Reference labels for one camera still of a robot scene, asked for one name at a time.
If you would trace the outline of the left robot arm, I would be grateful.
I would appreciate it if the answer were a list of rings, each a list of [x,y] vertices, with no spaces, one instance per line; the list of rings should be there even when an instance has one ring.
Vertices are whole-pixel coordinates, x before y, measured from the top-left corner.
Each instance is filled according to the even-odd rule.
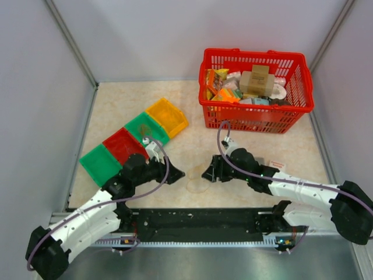
[[[159,186],[173,184],[184,176],[168,157],[146,160],[138,153],[130,155],[122,169],[82,207],[46,229],[39,226],[32,231],[26,250],[27,269],[42,279],[58,279],[90,245],[111,232],[131,227],[132,212],[125,203],[137,198],[137,186],[151,181]]]

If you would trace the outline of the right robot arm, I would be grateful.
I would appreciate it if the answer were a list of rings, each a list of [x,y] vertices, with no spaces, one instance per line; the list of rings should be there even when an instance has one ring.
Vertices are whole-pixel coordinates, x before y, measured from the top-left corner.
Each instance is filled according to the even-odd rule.
[[[286,197],[286,202],[278,204],[281,211],[272,216],[277,230],[290,226],[329,229],[360,245],[372,239],[372,200],[354,182],[322,185],[302,180],[259,164],[244,148],[214,155],[202,178],[211,182],[238,179],[256,192]]]

